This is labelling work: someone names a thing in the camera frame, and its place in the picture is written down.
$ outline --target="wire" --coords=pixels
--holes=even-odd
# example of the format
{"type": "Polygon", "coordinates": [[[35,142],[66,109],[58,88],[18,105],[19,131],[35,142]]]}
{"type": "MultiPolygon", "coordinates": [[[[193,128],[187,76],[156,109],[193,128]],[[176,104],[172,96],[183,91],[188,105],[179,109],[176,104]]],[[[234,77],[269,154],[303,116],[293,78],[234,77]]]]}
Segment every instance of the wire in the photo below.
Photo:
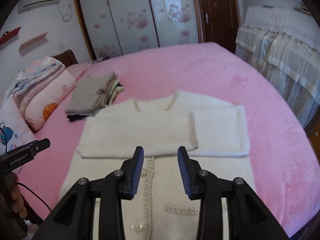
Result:
{"type": "Polygon", "coordinates": [[[23,186],[24,188],[26,188],[27,190],[29,190],[33,195],[35,195],[43,204],[46,205],[46,207],[50,210],[50,212],[52,212],[51,208],[47,205],[46,202],[44,202],[36,193],[34,193],[31,189],[29,189],[26,185],[23,185],[22,183],[18,182],[16,183],[17,185],[23,186]]]}
{"type": "Polygon", "coordinates": [[[71,4],[68,4],[68,6],[69,6],[69,8],[70,8],[70,12],[69,12],[69,13],[66,13],[65,15],[62,15],[58,3],[56,3],[56,4],[57,4],[57,6],[58,6],[58,10],[59,10],[60,15],[61,15],[61,17],[62,17],[62,21],[64,21],[65,23],[71,21],[71,19],[72,19],[72,8],[71,8],[71,4]]]}
{"type": "Polygon", "coordinates": [[[7,135],[5,134],[4,130],[1,127],[0,127],[0,129],[3,132],[4,137],[5,137],[5,152],[7,152],[7,144],[8,144],[7,135]]]}

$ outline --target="brown door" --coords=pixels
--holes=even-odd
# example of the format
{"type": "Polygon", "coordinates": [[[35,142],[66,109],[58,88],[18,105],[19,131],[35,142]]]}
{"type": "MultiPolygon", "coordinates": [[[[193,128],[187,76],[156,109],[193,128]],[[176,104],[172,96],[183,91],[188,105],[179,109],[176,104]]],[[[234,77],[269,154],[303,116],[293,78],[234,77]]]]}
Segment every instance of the brown door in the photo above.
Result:
{"type": "Polygon", "coordinates": [[[202,0],[202,5],[207,42],[214,41],[235,53],[239,28],[236,0],[202,0]]]}

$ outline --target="glass wardrobe panel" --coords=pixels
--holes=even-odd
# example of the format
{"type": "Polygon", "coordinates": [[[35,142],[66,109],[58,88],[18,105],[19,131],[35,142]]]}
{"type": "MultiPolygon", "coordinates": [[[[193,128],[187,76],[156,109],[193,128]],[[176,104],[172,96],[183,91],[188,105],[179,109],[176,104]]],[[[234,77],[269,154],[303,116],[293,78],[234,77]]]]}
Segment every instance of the glass wardrobe panel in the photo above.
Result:
{"type": "Polygon", "coordinates": [[[161,47],[198,43],[193,0],[151,0],[161,47]]]}
{"type": "Polygon", "coordinates": [[[80,5],[96,57],[122,55],[108,0],[80,0],[80,5]]]}
{"type": "Polygon", "coordinates": [[[123,54],[158,47],[149,0],[108,0],[123,54]]]}

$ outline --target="gold button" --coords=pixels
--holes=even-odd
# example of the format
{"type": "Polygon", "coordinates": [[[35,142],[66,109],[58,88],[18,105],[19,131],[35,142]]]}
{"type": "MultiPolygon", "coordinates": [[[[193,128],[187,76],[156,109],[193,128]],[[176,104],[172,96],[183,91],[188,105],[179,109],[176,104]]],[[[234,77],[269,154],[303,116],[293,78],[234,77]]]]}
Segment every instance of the gold button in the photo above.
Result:
{"type": "Polygon", "coordinates": [[[141,177],[146,176],[147,173],[148,173],[148,170],[147,170],[147,169],[142,169],[142,170],[141,170],[141,177]]]}
{"type": "Polygon", "coordinates": [[[138,233],[142,230],[142,225],[139,222],[135,222],[134,224],[132,224],[131,230],[135,233],[138,233]]]}

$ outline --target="pink shelf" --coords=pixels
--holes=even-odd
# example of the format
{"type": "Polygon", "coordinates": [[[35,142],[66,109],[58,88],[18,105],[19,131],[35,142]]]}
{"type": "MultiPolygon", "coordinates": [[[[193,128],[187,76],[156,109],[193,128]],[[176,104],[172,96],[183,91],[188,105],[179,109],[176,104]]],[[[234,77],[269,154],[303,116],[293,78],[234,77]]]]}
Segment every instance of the pink shelf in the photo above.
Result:
{"type": "Polygon", "coordinates": [[[13,38],[14,36],[18,35],[19,31],[20,31],[21,27],[18,27],[16,29],[14,29],[13,31],[10,31],[8,34],[2,36],[0,38],[0,45],[4,44],[6,41],[8,41],[9,39],[13,38]]]}
{"type": "Polygon", "coordinates": [[[22,50],[22,49],[28,47],[29,45],[31,45],[32,43],[35,43],[36,41],[39,41],[39,40],[43,39],[48,33],[49,33],[49,32],[42,33],[42,34],[40,34],[40,35],[38,35],[38,36],[36,36],[36,37],[34,37],[34,38],[32,38],[32,39],[24,42],[24,43],[22,43],[22,44],[20,45],[19,50],[22,50]]]}

